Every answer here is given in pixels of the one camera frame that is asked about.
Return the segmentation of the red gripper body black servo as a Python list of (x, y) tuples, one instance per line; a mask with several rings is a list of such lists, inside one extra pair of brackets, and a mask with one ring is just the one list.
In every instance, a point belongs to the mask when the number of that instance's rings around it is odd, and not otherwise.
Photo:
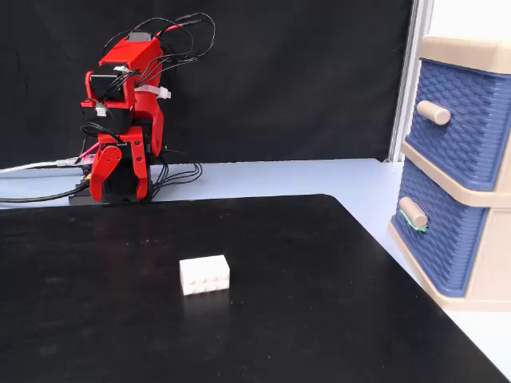
[(114, 108), (95, 100), (85, 99), (81, 102), (81, 112), (85, 121), (81, 124), (81, 131), (86, 136), (98, 138), (106, 135), (116, 144), (126, 144), (121, 138), (132, 127), (134, 107)]

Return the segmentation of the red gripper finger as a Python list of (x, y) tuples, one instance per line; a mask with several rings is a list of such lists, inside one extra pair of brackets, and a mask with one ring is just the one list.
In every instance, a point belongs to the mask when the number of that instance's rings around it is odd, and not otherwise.
[(103, 183), (120, 160), (121, 150), (115, 145), (106, 146), (95, 155), (89, 178), (89, 194), (93, 200), (101, 200)]
[(145, 154), (145, 143), (142, 128), (131, 127), (127, 133), (121, 135), (121, 139), (129, 145), (129, 153), (133, 166), (134, 175), (137, 178), (135, 196), (137, 199), (144, 199), (149, 190), (148, 161)]

